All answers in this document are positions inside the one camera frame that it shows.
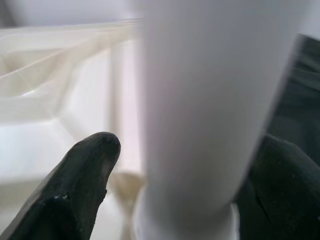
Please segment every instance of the white surface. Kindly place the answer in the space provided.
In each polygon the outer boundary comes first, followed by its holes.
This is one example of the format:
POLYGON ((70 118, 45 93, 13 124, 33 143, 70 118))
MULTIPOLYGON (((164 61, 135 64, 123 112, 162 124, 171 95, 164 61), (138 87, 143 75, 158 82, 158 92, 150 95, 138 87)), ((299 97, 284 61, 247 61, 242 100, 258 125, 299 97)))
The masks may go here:
POLYGON ((136 240, 231 240, 308 1, 144 1, 147 186, 136 240))
POLYGON ((48 120, 58 113, 74 67, 100 48, 94 31, 16 33, 0 38, 0 123, 48 120), (48 51, 48 55, 35 54, 48 51))
MULTIPOLYGON (((115 169, 118 172, 136 173, 141 169, 135 99, 136 43, 135 40, 122 43, 119 57, 120 78, 117 80, 122 83, 115 93, 121 102, 120 105, 116 102, 121 129, 118 134, 121 155, 115 169)), ((16 122, 0 124, 0 232, 13 219, 39 180, 77 141, 95 132, 113 132, 110 127, 113 117, 110 113, 110 92, 114 75, 111 74, 110 57, 110 49, 106 48, 78 64, 67 78, 69 87, 65 97, 60 99, 63 106, 58 114, 50 112, 47 101, 36 101, 35 105, 26 102, 22 107, 43 108, 48 119, 26 121, 18 115, 16 122), (10 191, 15 189, 12 186, 19 186, 19 190, 10 191)), ((50 86, 40 86, 44 87, 50 90, 50 86)), ((109 188, 99 208, 91 239, 122 239, 123 222, 122 212, 109 188)))
POLYGON ((311 1, 301 33, 320 40, 320 0, 311 1))
POLYGON ((131 0, 8 0, 22 26, 102 23, 137 17, 131 0))

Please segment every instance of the white cylindrical tube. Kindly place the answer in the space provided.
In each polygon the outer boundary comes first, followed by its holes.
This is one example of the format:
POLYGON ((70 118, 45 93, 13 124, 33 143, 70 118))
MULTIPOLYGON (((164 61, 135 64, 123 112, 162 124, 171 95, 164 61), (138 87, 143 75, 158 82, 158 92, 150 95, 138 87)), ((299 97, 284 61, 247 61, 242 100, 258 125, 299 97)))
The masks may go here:
POLYGON ((230 206, 278 92, 301 0, 144 2, 147 186, 137 240, 232 239, 230 206))

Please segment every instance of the black material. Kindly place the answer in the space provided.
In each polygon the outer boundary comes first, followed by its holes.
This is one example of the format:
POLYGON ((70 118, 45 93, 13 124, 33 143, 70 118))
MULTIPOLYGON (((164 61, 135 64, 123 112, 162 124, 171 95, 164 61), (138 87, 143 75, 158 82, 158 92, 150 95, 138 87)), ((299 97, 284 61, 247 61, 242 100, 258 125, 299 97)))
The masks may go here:
POLYGON ((10 0, 0 1, 0 27, 1 28, 12 28, 17 27, 17 21, 14 18, 14 11, 10 7, 10 0))
POLYGON ((108 132, 74 145, 31 194, 0 240, 88 240, 120 149, 118 138, 108 132))
POLYGON ((320 41, 301 41, 267 130, 273 136, 236 197, 240 240, 320 240, 320 41))
POLYGON ((267 132, 297 145, 320 166, 320 41, 301 41, 267 132))

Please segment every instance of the white plastic pipe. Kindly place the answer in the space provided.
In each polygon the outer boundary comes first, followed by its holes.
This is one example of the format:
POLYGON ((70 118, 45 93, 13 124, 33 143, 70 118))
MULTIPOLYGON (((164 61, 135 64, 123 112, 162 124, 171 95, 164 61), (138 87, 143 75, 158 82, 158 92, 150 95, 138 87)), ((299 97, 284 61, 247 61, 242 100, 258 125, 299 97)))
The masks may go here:
POLYGON ((147 186, 137 240, 231 240, 304 16, 301 0, 144 2, 147 186))

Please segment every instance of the dark fabric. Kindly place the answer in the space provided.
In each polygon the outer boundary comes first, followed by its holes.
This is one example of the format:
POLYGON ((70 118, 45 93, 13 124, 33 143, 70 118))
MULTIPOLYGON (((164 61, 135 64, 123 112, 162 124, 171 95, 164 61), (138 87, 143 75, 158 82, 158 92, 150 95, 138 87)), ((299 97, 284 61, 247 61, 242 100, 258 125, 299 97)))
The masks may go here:
POLYGON ((297 145, 320 166, 320 41, 303 37, 267 132, 297 145))
POLYGON ((320 240, 320 41, 303 37, 267 132, 236 197, 240 239, 320 240))

